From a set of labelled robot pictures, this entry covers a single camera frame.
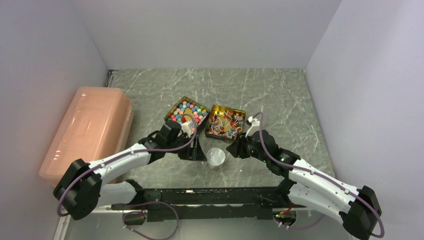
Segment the white jar lid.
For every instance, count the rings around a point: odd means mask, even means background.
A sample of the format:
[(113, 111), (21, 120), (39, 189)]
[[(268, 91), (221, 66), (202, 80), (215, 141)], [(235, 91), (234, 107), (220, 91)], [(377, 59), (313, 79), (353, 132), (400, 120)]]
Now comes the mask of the white jar lid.
[(211, 148), (206, 153), (207, 162), (211, 163), (213, 165), (219, 165), (222, 163), (225, 163), (226, 160), (226, 154), (225, 152), (217, 147)]

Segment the gold tin of lollipops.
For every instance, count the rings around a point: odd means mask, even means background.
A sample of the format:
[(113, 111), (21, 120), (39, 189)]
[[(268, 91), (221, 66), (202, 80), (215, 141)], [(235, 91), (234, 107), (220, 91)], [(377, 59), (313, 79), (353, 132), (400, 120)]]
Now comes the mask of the gold tin of lollipops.
[(205, 127), (205, 137), (234, 141), (243, 132), (246, 112), (227, 106), (213, 105)]

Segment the gold tin of star candies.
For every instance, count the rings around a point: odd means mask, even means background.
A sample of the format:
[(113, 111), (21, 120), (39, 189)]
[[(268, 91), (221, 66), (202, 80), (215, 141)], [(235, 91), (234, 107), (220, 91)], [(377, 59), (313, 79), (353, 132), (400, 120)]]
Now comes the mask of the gold tin of star candies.
[(179, 124), (191, 121), (197, 125), (198, 133), (203, 130), (207, 124), (207, 118), (211, 110), (197, 101), (183, 96), (168, 111), (164, 117), (164, 121), (174, 121)]

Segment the clear plastic jar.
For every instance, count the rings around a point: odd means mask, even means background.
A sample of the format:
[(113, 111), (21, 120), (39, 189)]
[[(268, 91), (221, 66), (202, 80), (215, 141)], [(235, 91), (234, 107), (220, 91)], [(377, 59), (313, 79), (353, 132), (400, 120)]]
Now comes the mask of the clear plastic jar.
[(221, 163), (221, 164), (212, 164), (212, 163), (207, 163), (208, 167), (212, 170), (220, 170), (225, 166), (225, 163)]

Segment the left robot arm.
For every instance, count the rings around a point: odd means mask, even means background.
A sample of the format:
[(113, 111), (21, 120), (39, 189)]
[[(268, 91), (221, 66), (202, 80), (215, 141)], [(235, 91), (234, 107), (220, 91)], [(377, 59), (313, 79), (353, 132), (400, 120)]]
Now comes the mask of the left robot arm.
[(183, 124), (167, 121), (160, 130), (121, 152), (90, 162), (81, 158), (73, 161), (53, 190), (58, 200), (57, 214), (80, 220), (107, 205), (125, 204), (131, 210), (139, 209), (146, 200), (140, 184), (133, 179), (120, 183), (112, 180), (166, 154), (175, 154), (181, 160), (205, 161), (197, 130), (194, 120)]

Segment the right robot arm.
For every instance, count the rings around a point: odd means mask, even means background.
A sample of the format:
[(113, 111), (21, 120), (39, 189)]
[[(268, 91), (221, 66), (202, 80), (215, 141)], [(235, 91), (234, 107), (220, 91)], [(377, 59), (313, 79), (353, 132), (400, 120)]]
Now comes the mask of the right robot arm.
[(265, 130), (240, 134), (226, 150), (235, 158), (255, 158), (264, 162), (283, 181), (275, 194), (276, 203), (315, 210), (340, 223), (353, 237), (368, 240), (385, 235), (382, 210), (376, 193), (337, 180), (318, 170), (296, 153), (281, 148)]

